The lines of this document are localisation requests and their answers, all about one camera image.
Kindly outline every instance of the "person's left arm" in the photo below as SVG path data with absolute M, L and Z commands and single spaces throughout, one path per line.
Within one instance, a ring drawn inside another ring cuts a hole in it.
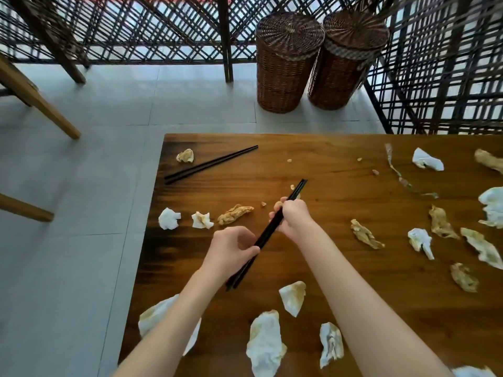
M 216 231 L 203 264 L 167 310 L 163 320 L 120 364 L 114 377 L 172 376 L 199 318 L 223 282 L 260 252 L 248 247 L 255 235 L 243 226 Z

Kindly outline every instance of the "brown wicker basket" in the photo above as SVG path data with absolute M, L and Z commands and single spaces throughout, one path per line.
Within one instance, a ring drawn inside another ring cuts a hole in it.
M 256 27 L 256 99 L 273 113 L 298 106 L 316 54 L 324 41 L 321 25 L 294 12 L 274 13 Z
M 384 21 L 367 12 L 345 10 L 325 17 L 325 41 L 309 83 L 312 104 L 323 109 L 344 107 L 361 85 L 389 39 Z

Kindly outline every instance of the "round woven lid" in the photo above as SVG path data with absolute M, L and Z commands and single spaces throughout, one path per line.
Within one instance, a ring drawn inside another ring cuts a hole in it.
M 280 56 L 297 57 L 317 50 L 325 34 L 314 18 L 281 12 L 262 18 L 256 27 L 256 37 Z
M 389 38 L 384 22 L 367 12 L 331 13 L 323 20 L 323 28 L 327 38 L 348 49 L 380 49 Z

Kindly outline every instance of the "tile floor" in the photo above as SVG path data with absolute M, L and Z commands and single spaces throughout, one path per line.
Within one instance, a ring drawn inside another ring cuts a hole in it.
M 81 130 L 72 141 L 15 97 L 0 99 L 0 192 L 55 212 L 0 211 L 0 376 L 100 376 L 116 368 L 163 135 L 384 133 L 364 90 L 342 110 L 303 99 L 263 111 L 255 65 L 94 66 L 79 87 L 24 65 Z

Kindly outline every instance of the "chopstick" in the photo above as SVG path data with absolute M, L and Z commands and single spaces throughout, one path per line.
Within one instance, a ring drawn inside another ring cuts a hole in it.
M 307 180 L 303 178 L 300 181 L 300 183 L 295 187 L 292 194 L 288 196 L 287 199 L 296 199 L 306 183 Z M 283 220 L 283 207 L 280 207 L 280 209 L 276 212 L 271 222 L 269 222 L 269 224 L 266 226 L 260 237 L 256 240 L 254 246 L 258 246 L 260 247 L 260 249 L 262 249 L 266 245 L 267 241 L 274 233 L 274 231 L 278 228 L 278 226 L 280 226 L 282 220 Z M 236 272 L 236 274 L 234 274 L 229 278 L 229 280 L 225 284 L 226 291 L 237 288 L 237 286 L 241 283 L 244 276 L 247 274 L 248 270 L 252 266 L 253 262 L 255 261 L 255 258 L 256 255 L 252 259 L 250 259 L 247 263 L 245 263 L 245 265 L 242 266 L 241 269 L 238 272 Z
M 245 148 L 245 149 L 242 149 L 241 151 L 229 153 L 228 155 L 221 156 L 221 157 L 218 157 L 218 158 L 210 160 L 210 161 L 206 161 L 205 163 L 196 165 L 192 168 L 184 169 L 179 172 L 169 174 L 168 176 L 164 177 L 164 179 L 167 180 L 164 184 L 165 185 L 173 184 L 174 182 L 176 182 L 178 180 L 182 180 L 186 177 L 192 176 L 194 173 L 201 172 L 202 170 L 211 168 L 214 165 L 223 163 L 227 160 L 230 160 L 235 157 L 244 155 L 245 153 L 251 152 L 251 151 L 257 149 L 258 147 L 259 147 L 258 145 L 254 145 L 253 147 Z

